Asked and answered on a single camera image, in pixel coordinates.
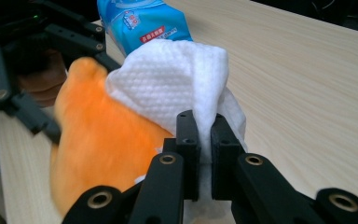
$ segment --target wooden table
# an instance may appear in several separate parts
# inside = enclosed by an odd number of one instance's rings
[[[300,192],[358,196],[358,32],[245,0],[166,1],[195,41],[227,49],[228,87],[247,115],[250,152]],[[123,57],[110,42],[110,54]],[[8,223],[59,223],[48,190],[49,142],[0,114]]]

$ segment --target plastic package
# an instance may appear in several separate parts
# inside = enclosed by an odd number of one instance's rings
[[[103,27],[125,56],[155,38],[192,40],[184,13],[162,0],[98,0],[97,4]]]

